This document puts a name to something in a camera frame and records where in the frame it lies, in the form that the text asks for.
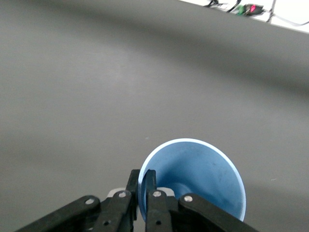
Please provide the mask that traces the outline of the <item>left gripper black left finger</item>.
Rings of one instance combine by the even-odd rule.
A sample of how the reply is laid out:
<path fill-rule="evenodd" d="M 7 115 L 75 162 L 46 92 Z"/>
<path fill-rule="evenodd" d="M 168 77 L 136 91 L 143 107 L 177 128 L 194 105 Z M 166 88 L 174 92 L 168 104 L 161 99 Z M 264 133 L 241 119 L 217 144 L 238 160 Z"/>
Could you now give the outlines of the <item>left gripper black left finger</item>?
<path fill-rule="evenodd" d="M 131 232 L 137 219 L 140 171 L 132 170 L 125 188 L 113 189 L 104 201 L 83 196 L 18 229 L 19 232 Z"/>

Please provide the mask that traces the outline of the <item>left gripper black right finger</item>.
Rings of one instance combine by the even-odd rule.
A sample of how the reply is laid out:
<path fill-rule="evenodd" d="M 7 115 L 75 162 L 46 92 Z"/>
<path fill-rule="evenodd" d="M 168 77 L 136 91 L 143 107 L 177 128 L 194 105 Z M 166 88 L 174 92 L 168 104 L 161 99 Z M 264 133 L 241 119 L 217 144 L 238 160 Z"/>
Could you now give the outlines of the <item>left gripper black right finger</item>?
<path fill-rule="evenodd" d="M 145 175 L 147 232 L 255 232 L 256 229 L 202 197 L 176 199 L 156 187 L 156 172 Z"/>

